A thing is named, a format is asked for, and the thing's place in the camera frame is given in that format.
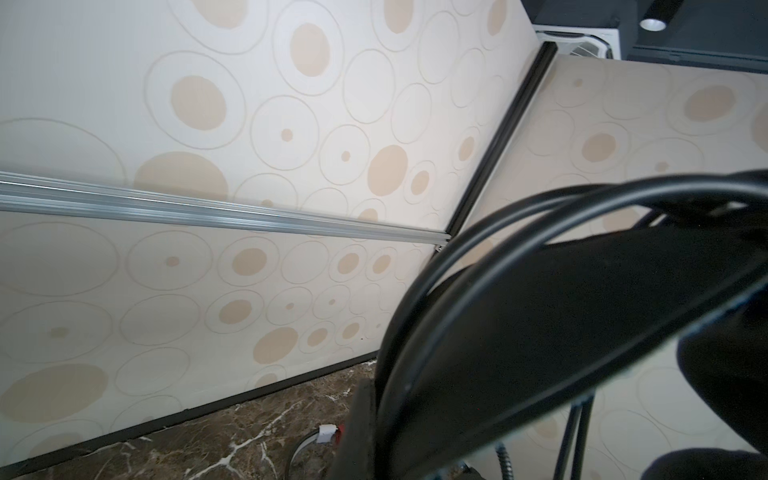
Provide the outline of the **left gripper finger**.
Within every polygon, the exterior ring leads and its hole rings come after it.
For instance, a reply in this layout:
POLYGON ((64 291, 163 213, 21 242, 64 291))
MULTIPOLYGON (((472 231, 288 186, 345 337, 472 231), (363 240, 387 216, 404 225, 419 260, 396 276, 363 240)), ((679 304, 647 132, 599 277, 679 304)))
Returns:
POLYGON ((327 472, 329 480, 366 480, 375 475, 376 391, 372 379, 356 387, 344 432, 327 472))

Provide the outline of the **white headphones with red cable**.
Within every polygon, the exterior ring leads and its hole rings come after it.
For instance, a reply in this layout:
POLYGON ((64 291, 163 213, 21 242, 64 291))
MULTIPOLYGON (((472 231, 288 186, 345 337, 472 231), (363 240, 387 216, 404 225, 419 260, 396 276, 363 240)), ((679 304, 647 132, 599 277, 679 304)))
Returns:
POLYGON ((293 462, 297 456, 308 447, 316 444, 334 443, 338 445, 345 431, 345 425, 321 424, 314 430, 304 435, 290 450, 285 467, 283 469, 283 478, 290 478, 293 462))

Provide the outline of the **black blue headphones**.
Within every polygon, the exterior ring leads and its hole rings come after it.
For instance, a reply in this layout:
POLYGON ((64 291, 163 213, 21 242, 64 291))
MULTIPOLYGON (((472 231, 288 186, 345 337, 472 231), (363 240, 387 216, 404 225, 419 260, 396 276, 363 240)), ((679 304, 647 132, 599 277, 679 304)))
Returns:
POLYGON ((767 243, 711 210, 767 209, 767 175, 546 192, 452 240, 398 305, 371 387, 368 475, 425 479, 563 404, 557 478, 595 389, 767 284, 767 243))

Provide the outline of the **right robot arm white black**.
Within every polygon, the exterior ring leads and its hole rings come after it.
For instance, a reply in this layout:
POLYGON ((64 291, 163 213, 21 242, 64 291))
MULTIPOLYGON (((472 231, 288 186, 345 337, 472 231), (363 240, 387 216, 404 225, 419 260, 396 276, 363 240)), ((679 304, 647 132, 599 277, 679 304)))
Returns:
MULTIPOLYGON (((514 470, 511 462, 511 457, 502 442, 498 442, 494 446, 499 469, 502 480, 514 480, 514 470)), ((466 463, 460 468, 460 473, 455 477, 456 480, 484 480, 484 477, 474 467, 468 466, 466 463)))

